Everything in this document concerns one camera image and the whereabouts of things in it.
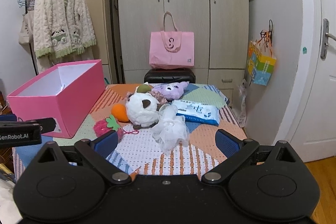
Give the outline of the pink strawberry knit toy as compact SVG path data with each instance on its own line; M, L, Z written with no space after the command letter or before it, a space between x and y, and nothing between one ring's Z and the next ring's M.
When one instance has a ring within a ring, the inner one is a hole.
M115 131L118 136L118 141L120 142L123 139L124 135L137 135L139 130L130 130L127 131L118 123L117 119L110 115L108 118L97 121L93 127L93 130L97 137L101 137L107 134L110 131Z

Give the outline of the orange foam ball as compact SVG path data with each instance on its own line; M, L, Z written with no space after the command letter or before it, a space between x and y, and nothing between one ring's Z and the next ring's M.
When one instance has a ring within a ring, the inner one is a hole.
M111 108L111 114L119 121L126 123L129 121L129 118L126 113L125 105L121 103L114 104Z

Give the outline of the blue wet wipes pack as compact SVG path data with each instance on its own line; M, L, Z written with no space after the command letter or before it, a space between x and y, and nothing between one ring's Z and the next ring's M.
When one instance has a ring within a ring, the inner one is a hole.
M188 122L219 125L219 109L216 106L186 100L173 100L171 105L177 108L177 115L184 116Z

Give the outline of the white brown plush toy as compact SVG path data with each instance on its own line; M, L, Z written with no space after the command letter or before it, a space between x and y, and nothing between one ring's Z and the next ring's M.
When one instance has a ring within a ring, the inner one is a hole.
M125 107L134 130L153 127L159 121L162 104L149 93L133 93L128 96Z

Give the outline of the white mesh bath pouf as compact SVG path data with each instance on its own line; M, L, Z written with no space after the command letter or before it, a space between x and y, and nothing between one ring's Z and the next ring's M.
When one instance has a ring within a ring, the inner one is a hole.
M167 155L180 144L186 147L189 144L190 133L185 117L177 115L175 106L165 104L159 109L159 121L152 127L152 136L161 151Z

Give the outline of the green foam ball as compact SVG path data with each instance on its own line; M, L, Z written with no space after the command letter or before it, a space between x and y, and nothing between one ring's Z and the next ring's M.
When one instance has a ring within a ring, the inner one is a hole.
M151 92L152 88L153 87L148 84L141 84L137 87L136 92L137 93L147 93L147 92Z

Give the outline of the pink floral cloth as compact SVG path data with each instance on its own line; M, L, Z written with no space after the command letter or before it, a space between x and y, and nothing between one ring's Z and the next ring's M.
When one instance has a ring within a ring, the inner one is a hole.
M127 92L126 97L125 97L125 101L129 101L130 97L133 95L134 93L131 92ZM167 99L158 91L155 90L151 90L146 92L146 94L150 94L152 97L154 97L160 105L164 105L166 103L168 103Z

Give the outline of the purple plush toy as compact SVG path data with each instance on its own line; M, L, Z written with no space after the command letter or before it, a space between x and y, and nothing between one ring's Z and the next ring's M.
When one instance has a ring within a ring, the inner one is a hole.
M160 84L152 88L152 91L161 93L168 101L180 99L185 89L188 87L189 82L183 81L180 83Z

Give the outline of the pink cardboard box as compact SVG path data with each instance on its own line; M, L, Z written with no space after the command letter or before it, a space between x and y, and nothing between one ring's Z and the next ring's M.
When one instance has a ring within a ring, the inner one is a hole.
M101 60L57 64L10 93L12 112L24 121L54 118L47 136L71 139L105 90Z

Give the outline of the colourful patchwork table cover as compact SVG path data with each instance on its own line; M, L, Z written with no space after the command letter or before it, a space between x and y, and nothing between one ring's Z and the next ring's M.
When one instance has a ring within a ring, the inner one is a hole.
M73 145L80 139L96 139L95 129L106 131L109 125L117 125L121 139L106 159L131 176L195 174L201 177L226 159L215 144L218 129L224 129L240 140L246 138L233 112L228 106L231 96L213 85L189 84L183 100L216 106L219 110L219 125L188 122L188 140L168 140L168 134L176 132L173 126L181 119L169 114L156 128L135 130L131 123L118 122L111 117L111 109L125 102L127 92L134 92L136 84L109 85L84 119L71 139L43 137L42 141L55 141L58 145Z

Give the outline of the white door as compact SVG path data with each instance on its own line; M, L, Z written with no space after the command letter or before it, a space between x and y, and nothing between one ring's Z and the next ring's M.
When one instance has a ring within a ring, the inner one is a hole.
M335 0L314 0L314 31L302 100L286 137L304 162L335 155L335 41L320 58L323 19L335 35Z

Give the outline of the beige canvas tote bag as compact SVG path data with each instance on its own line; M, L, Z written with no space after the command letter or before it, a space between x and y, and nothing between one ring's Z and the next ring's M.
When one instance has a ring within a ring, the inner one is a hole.
M23 15L22 26L19 32L18 42L22 46L33 45L33 28L34 28L34 10Z

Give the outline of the colourful gift bag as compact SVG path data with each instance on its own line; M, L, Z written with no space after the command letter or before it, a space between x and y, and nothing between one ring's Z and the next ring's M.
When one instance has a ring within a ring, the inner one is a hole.
M267 86L276 61L273 49L273 21L270 19L268 29L260 32L260 39L251 40L248 44L247 71L250 82Z

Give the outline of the cream knit cardigan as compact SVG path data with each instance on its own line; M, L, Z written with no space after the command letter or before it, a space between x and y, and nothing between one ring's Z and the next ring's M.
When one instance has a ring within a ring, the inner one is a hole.
M35 0L34 52L38 72L59 63L92 60L96 36L85 0Z

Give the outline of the black suitcase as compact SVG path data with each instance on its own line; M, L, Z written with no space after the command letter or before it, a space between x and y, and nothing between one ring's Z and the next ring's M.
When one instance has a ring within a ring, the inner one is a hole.
M144 81L150 84L169 84L188 81L196 83L195 74L191 69L151 69L144 76Z

